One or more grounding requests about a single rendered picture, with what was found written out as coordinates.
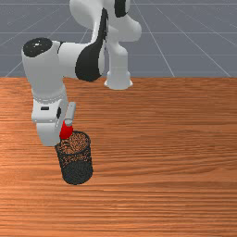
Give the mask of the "dark mesh basket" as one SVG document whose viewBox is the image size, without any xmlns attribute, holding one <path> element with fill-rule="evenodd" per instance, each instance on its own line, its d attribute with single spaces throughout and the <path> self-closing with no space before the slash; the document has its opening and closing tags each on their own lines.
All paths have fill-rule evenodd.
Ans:
<svg viewBox="0 0 237 237">
<path fill-rule="evenodd" d="M 83 131 L 74 131 L 55 146 L 63 180 L 71 185 L 87 182 L 93 176 L 91 139 Z"/>
</svg>

